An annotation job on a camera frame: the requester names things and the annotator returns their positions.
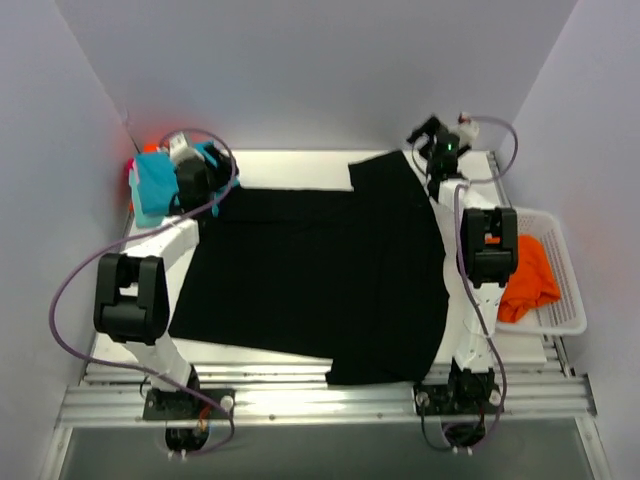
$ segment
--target white laundry basket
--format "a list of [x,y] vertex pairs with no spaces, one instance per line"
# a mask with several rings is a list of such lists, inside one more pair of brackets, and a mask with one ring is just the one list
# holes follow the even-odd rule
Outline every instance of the white laundry basket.
[[531,235],[544,246],[562,298],[530,310],[517,323],[496,322],[503,332],[537,335],[580,335],[587,328],[578,282],[558,221],[546,212],[516,208],[518,235]]

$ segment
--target black t-shirt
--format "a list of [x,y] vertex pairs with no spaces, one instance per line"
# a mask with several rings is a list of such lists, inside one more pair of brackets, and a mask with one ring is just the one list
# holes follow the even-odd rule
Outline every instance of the black t-shirt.
[[353,192],[234,189],[201,232],[169,333],[333,359],[327,381],[420,381],[442,341],[444,248],[402,152]]

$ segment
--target gray wall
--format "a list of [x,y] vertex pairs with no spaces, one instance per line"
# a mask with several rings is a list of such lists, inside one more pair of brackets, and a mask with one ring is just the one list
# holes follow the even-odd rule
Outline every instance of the gray wall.
[[564,224],[589,320],[570,353],[625,480],[640,470],[639,24],[637,0],[579,2],[518,114],[522,153],[507,179],[518,204]]
[[[121,166],[132,153],[109,98],[47,0],[0,16],[0,477],[34,479],[80,363],[47,328],[51,295],[78,261],[122,229]],[[60,309],[86,350],[92,275]]]
[[137,139],[192,123],[351,149],[398,146],[432,111],[515,118],[575,2],[57,0]]

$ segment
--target purple cable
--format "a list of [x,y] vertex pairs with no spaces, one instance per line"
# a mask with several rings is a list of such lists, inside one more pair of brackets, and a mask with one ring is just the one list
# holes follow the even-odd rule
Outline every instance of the purple cable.
[[[502,357],[500,357],[500,353],[498,353],[498,349],[496,348],[496,345],[489,334],[489,329],[487,328],[487,324],[484,321],[484,317],[482,316],[480,307],[478,306],[478,304],[475,302],[473,298],[473,292],[471,292],[471,287],[469,286],[469,281],[467,279],[467,271],[464,266],[464,257],[462,255],[462,238],[460,234],[460,230],[462,227],[461,225],[462,222],[460,219],[460,192],[462,190],[467,190],[470,185],[482,185],[482,184],[494,183],[497,180],[500,180],[502,177],[504,177],[506,173],[513,166],[516,156],[518,155],[519,141],[518,141],[518,134],[515,128],[513,128],[513,126],[505,120],[502,120],[497,117],[473,116],[473,115],[471,116],[471,119],[475,120],[478,123],[492,123],[494,125],[501,125],[505,127],[513,136],[513,153],[511,154],[511,159],[509,160],[509,163],[507,163],[507,166],[502,171],[498,172],[498,174],[492,178],[485,178],[481,180],[471,180],[469,182],[469,185],[464,185],[462,183],[458,184],[456,185],[456,188],[453,194],[453,216],[455,220],[455,229],[456,229],[456,255],[458,257],[458,265],[460,266],[460,276],[462,277],[462,284],[464,285],[464,290],[467,294],[467,297],[469,298],[469,301],[471,302],[471,305],[473,305],[473,309],[475,310],[476,315],[478,316],[478,320],[480,321],[482,332],[485,335],[487,344],[489,345],[491,352],[496,358],[496,362],[498,363],[498,369],[500,370],[500,376],[502,377],[502,392],[500,396],[500,404],[497,407],[498,410],[496,412],[493,423],[491,424],[491,427],[489,427],[489,430],[487,431],[487,433],[484,435],[484,437],[482,437],[482,439],[480,439],[472,447],[473,449],[476,449],[487,441],[489,436],[494,432],[495,428],[497,427],[498,422],[500,421],[500,416],[502,415],[502,410],[504,409],[504,403],[507,398],[507,372],[504,368]],[[447,432],[455,427],[456,427],[455,424],[449,424],[444,428],[443,434],[445,436],[445,439],[446,439]]]
[[197,134],[202,134],[202,135],[206,135],[212,139],[214,139],[216,142],[220,143],[220,145],[222,145],[224,147],[224,149],[227,151],[227,154],[229,155],[229,158],[231,159],[231,178],[229,180],[229,183],[227,183],[227,185],[225,186],[224,190],[222,191],[222,193],[220,193],[219,195],[215,195],[215,197],[213,198],[213,200],[211,200],[210,202],[206,203],[205,205],[202,205],[201,207],[195,208],[193,210],[191,210],[190,212],[187,212],[183,215],[181,215],[178,220],[174,223],[170,223],[167,225],[163,225],[162,227],[156,228],[154,230],[151,230],[149,232],[145,232],[145,233],[140,233],[138,235],[132,235],[130,237],[126,237],[126,238],[122,238],[120,240],[116,240],[115,242],[110,243],[109,245],[107,245],[104,248],[101,248],[100,250],[90,254],[86,259],[84,259],[82,262],[80,262],[80,264],[78,266],[76,266],[71,273],[69,273],[69,275],[67,275],[67,277],[62,281],[62,283],[60,284],[60,286],[58,287],[58,289],[56,290],[56,292],[53,294],[53,298],[51,299],[51,304],[49,305],[49,330],[51,330],[51,335],[53,335],[54,340],[58,343],[58,345],[60,345],[60,347],[62,347],[63,350],[65,350],[67,353],[69,353],[70,355],[73,355],[76,358],[79,358],[80,360],[84,360],[85,362],[88,363],[95,363],[97,365],[104,365],[107,367],[116,367],[116,368],[125,368],[128,370],[136,370],[138,372],[142,372],[144,374],[147,375],[151,375],[154,376],[160,380],[162,380],[163,382],[168,383],[169,385],[182,390],[194,397],[196,397],[198,400],[203,401],[204,403],[210,405],[212,408],[215,408],[216,410],[222,412],[224,415],[226,415],[227,419],[229,420],[229,427],[230,427],[230,432],[229,435],[222,439],[221,441],[211,445],[210,447],[206,447],[203,448],[201,450],[198,451],[193,451],[190,452],[189,455],[204,455],[206,453],[210,453],[214,450],[217,450],[218,448],[222,447],[223,445],[229,443],[231,441],[231,439],[233,438],[233,435],[235,434],[235,424],[233,421],[233,418],[231,416],[231,414],[229,412],[227,412],[225,409],[223,409],[217,402],[215,402],[214,400],[212,400],[211,398],[207,397],[206,395],[203,395],[202,393],[193,390],[189,387],[180,385],[178,382],[172,380],[171,378],[166,377],[164,374],[157,372],[151,368],[147,368],[144,367],[142,365],[136,365],[136,364],[129,364],[129,363],[120,363],[120,362],[110,362],[108,360],[101,360],[99,358],[95,358],[92,357],[91,355],[87,355],[85,353],[82,353],[78,350],[76,350],[75,348],[73,348],[71,345],[69,345],[67,342],[64,341],[64,339],[60,336],[60,332],[58,332],[58,327],[56,325],[56,307],[58,306],[58,301],[60,300],[60,297],[62,296],[62,293],[65,291],[65,289],[69,286],[69,284],[71,283],[71,281],[74,279],[74,277],[80,273],[80,271],[85,268],[89,263],[91,263],[93,260],[97,259],[98,257],[104,255],[105,253],[108,253],[109,251],[111,251],[112,249],[123,245],[124,243],[127,242],[131,242],[133,240],[140,240],[142,238],[147,238],[147,237],[152,237],[154,235],[158,235],[159,233],[162,233],[166,230],[169,230],[170,228],[173,228],[175,225],[178,225],[182,222],[184,222],[185,220],[194,217],[195,215],[198,215],[199,213],[202,213],[206,210],[211,209],[213,206],[219,204],[226,196],[227,194],[231,191],[231,188],[233,187],[233,182],[235,180],[236,177],[236,173],[238,171],[237,169],[237,165],[236,165],[236,158],[233,155],[233,152],[231,151],[231,149],[229,148],[229,146],[224,142],[224,140],[222,140],[220,137],[218,137],[217,135],[207,132],[206,130],[202,130],[199,128],[184,128],[181,130],[176,130],[175,132],[171,132],[167,135],[165,135],[162,138],[162,141],[160,142],[160,144],[162,145],[168,137],[172,136],[173,134],[177,133],[177,132],[193,132],[193,133],[197,133]]

